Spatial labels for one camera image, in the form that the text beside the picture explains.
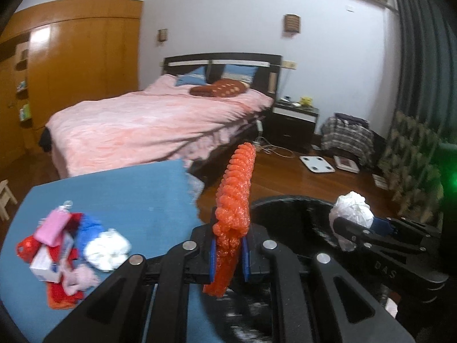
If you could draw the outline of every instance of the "headboard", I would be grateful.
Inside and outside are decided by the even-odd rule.
[[[162,73],[181,75],[205,66],[206,80],[213,83],[221,78],[226,64],[257,66],[251,88],[270,98],[276,99],[279,71],[282,62],[280,55],[257,53],[205,53],[189,54],[164,59]]]

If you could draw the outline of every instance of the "plaid blanket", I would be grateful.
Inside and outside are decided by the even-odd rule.
[[[339,148],[355,154],[360,165],[372,165],[373,133],[359,124],[329,117],[321,127],[321,149]]]

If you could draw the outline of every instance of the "patterned curtain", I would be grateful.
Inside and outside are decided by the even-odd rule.
[[[402,67],[396,113],[379,167],[399,216],[440,227],[443,188],[433,164],[456,141],[457,36],[442,0],[397,0]]]

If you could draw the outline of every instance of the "bed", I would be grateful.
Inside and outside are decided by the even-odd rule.
[[[282,57],[207,53],[164,59],[161,77],[143,91],[84,101],[54,114],[47,128],[61,178],[166,159],[183,159],[188,171],[211,184],[239,143],[257,134],[276,97]],[[232,98],[189,95],[177,75],[204,66],[206,82],[227,64],[255,66],[250,89]]]

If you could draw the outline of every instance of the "pillow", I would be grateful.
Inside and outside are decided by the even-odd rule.
[[[246,87],[250,87],[258,67],[237,66],[235,64],[226,64],[221,79],[231,79],[244,82]]]
[[[211,85],[191,88],[189,94],[213,98],[230,98],[244,93],[247,88],[248,87],[241,81],[220,79]]]
[[[178,75],[175,86],[206,85],[205,67],[201,66],[185,75]]]

